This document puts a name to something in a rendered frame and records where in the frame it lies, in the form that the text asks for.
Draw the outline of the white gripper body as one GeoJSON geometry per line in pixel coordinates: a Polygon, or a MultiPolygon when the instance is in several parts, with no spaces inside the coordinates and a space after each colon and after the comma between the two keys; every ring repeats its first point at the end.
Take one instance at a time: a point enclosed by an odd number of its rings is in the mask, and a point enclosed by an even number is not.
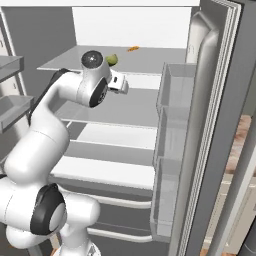
{"type": "Polygon", "coordinates": [[[108,89],[115,93],[127,94],[129,90],[129,84],[124,75],[114,75],[108,84],[108,89]]]}

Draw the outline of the grey fridge shelf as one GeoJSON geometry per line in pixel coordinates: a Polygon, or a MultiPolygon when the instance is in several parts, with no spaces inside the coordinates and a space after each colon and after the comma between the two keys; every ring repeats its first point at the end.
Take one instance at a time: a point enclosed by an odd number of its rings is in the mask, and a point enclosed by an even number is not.
{"type": "Polygon", "coordinates": [[[108,92],[95,108],[67,101],[55,114],[65,121],[154,128],[158,124],[157,95],[152,89],[131,88],[127,95],[108,92]]]}
{"type": "Polygon", "coordinates": [[[52,176],[151,190],[155,171],[152,149],[70,142],[52,176]]]}
{"type": "Polygon", "coordinates": [[[138,50],[128,52],[126,47],[78,45],[43,64],[39,70],[66,68],[81,71],[82,55],[89,50],[96,50],[103,56],[116,54],[118,63],[113,69],[122,73],[161,74],[165,62],[184,63],[186,57],[186,50],[181,48],[140,47],[138,50]]]}

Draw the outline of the yellow-green lemon wedge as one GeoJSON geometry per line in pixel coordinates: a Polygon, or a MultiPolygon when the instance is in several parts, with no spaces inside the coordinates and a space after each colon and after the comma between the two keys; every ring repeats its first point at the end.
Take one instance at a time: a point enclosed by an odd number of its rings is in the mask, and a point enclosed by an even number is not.
{"type": "Polygon", "coordinates": [[[114,66],[118,63],[118,57],[116,54],[112,54],[105,57],[109,66],[114,66]]]}

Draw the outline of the grey fridge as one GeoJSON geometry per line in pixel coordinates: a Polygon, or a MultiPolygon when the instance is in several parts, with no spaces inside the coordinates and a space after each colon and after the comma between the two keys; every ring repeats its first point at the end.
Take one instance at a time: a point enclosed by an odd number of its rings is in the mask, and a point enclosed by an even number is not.
{"type": "MultiPolygon", "coordinates": [[[[75,25],[71,7],[6,7],[6,16],[13,48],[25,58],[24,85],[29,95],[39,96],[56,70],[39,67],[67,50],[91,46],[75,42],[75,25]]],[[[133,89],[152,89],[158,92],[160,74],[126,73],[133,89]]],[[[56,105],[57,111],[64,103],[56,105]]],[[[117,124],[70,123],[74,141],[147,148],[153,150],[156,127],[138,127],[117,124]]]]}

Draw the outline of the grey fridge drawer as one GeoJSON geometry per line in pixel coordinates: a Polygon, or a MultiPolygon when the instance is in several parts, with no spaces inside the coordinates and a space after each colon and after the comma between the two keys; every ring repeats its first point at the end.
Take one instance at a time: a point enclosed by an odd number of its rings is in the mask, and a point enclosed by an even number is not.
{"type": "Polygon", "coordinates": [[[103,184],[103,183],[94,183],[94,182],[54,177],[54,176],[51,176],[50,180],[52,182],[56,182],[64,189],[73,191],[73,192],[98,195],[98,196],[106,196],[106,197],[118,198],[118,199],[152,202],[153,192],[151,190],[133,188],[133,187],[124,187],[119,185],[103,184]]]}
{"type": "Polygon", "coordinates": [[[152,235],[149,215],[150,209],[131,209],[102,204],[99,219],[90,228],[148,236],[152,235]]]}

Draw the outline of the grey fridge door with bins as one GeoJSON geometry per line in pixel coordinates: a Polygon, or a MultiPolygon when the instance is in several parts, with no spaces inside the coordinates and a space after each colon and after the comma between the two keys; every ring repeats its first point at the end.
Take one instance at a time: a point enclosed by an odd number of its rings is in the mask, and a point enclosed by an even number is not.
{"type": "Polygon", "coordinates": [[[165,256],[199,256],[256,66],[256,0],[201,0],[185,62],[195,64],[179,193],[165,256]]]}
{"type": "MultiPolygon", "coordinates": [[[[2,7],[0,7],[0,56],[17,56],[13,48],[6,16],[2,7]]],[[[21,72],[0,83],[0,98],[9,95],[28,96],[21,72]]],[[[0,172],[11,150],[27,132],[27,114],[29,111],[6,132],[0,134],[0,172]]]]}

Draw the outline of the clear door bin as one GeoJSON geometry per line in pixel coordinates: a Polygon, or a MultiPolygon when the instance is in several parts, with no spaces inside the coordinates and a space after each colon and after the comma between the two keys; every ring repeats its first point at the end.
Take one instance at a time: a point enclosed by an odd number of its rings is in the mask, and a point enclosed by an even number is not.
{"type": "Polygon", "coordinates": [[[179,193],[187,179],[188,175],[184,172],[181,160],[158,158],[150,212],[150,228],[154,241],[170,242],[177,204],[181,199],[179,193]]]}
{"type": "Polygon", "coordinates": [[[164,106],[189,107],[195,73],[195,64],[165,63],[156,102],[157,110],[164,106]]]}
{"type": "Polygon", "coordinates": [[[159,157],[182,160],[190,109],[162,107],[159,115],[153,163],[159,157]]]}

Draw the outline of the grey door bin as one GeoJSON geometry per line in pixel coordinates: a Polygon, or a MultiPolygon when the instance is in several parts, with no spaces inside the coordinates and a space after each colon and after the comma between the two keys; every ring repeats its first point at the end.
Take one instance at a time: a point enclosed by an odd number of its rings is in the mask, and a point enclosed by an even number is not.
{"type": "Polygon", "coordinates": [[[32,96],[9,95],[0,98],[0,134],[6,132],[32,107],[32,96]]]}
{"type": "Polygon", "coordinates": [[[23,70],[23,56],[0,56],[0,83],[23,70]]]}

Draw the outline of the dark grey round object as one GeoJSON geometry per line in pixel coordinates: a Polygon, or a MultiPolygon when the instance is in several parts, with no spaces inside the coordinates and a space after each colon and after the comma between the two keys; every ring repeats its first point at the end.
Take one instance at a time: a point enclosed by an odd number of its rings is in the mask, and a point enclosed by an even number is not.
{"type": "Polygon", "coordinates": [[[256,256],[256,217],[237,256],[256,256]]]}

